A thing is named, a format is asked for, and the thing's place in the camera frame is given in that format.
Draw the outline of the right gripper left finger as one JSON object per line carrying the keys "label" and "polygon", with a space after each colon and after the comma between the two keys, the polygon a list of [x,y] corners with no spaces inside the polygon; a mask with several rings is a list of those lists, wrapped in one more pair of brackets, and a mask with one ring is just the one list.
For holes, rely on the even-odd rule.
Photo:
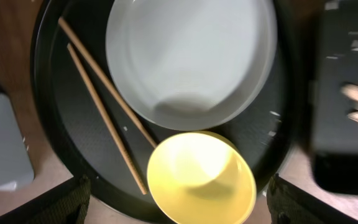
{"label": "right gripper left finger", "polygon": [[0,216],[0,224],[84,224],[91,196],[87,176],[74,177]]}

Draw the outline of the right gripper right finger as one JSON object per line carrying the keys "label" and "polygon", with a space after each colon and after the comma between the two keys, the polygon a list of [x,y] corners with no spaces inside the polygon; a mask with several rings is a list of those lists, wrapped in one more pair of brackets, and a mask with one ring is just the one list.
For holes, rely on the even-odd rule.
{"label": "right gripper right finger", "polygon": [[278,174],[271,176],[266,198],[272,224],[358,223],[358,205],[341,212]]}

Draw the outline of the wooden chopstick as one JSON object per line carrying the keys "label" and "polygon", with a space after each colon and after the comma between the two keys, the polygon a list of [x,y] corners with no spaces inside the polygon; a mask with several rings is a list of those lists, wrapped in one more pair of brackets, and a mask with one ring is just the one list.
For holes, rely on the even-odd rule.
{"label": "wooden chopstick", "polygon": [[146,140],[148,140],[148,142],[152,145],[152,147],[157,147],[157,143],[154,141],[154,139],[151,137],[151,135],[144,128],[144,126],[142,125],[142,123],[140,122],[138,117],[131,110],[131,108],[128,106],[128,104],[124,101],[124,99],[121,97],[119,92],[115,89],[114,85],[107,78],[107,76],[104,73],[104,71],[101,69],[101,67],[98,65],[98,63],[95,61],[95,59],[91,56],[91,54],[88,52],[86,47],[82,44],[81,40],[75,34],[73,29],[67,23],[67,21],[63,17],[60,17],[58,19],[58,24],[63,29],[63,31],[66,33],[66,35],[69,37],[69,39],[74,43],[76,48],[79,50],[80,54],[82,54],[84,59],[91,66],[91,68],[97,74],[97,76],[102,81],[104,86],[108,89],[110,94],[112,94],[114,99],[119,103],[121,108],[125,111],[125,113],[131,119],[131,121],[135,124],[135,126],[138,128],[138,130],[144,135]]}
{"label": "wooden chopstick", "polygon": [[130,155],[128,154],[125,145],[121,139],[121,137],[119,136],[117,130],[115,129],[99,95],[97,94],[96,89],[94,88],[85,68],[82,66],[79,57],[77,56],[74,48],[71,46],[71,44],[67,45],[67,49],[70,53],[71,58],[73,59],[75,66],[77,68],[77,70],[79,71],[81,78],[83,80],[83,82],[86,85],[86,88],[88,90],[88,92],[90,93],[98,111],[99,114],[101,115],[110,135],[112,136],[114,142],[116,143],[116,146],[119,149],[119,152],[121,153],[121,156],[123,157],[126,165],[128,166],[133,178],[135,179],[136,184],[138,185],[138,187],[140,188],[140,191],[142,192],[143,195],[147,194],[147,188],[142,180],[142,178],[140,177],[140,174],[138,173],[137,169],[135,168],[135,165],[130,157]]}

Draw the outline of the yellow bowl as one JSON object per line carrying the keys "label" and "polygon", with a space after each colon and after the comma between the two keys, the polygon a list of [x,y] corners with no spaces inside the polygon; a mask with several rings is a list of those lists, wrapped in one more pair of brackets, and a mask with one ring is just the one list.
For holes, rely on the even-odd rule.
{"label": "yellow bowl", "polygon": [[257,198],[255,177],[235,145],[209,131],[162,141],[150,156],[147,183],[175,223],[243,223]]}

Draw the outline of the grey plate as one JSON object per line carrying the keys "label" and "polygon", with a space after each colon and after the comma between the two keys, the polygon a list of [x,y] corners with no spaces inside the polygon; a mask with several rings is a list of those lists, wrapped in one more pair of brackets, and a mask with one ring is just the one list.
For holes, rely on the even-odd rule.
{"label": "grey plate", "polygon": [[268,0],[116,0],[106,58],[126,103],[153,124],[209,129],[260,93],[277,49]]}

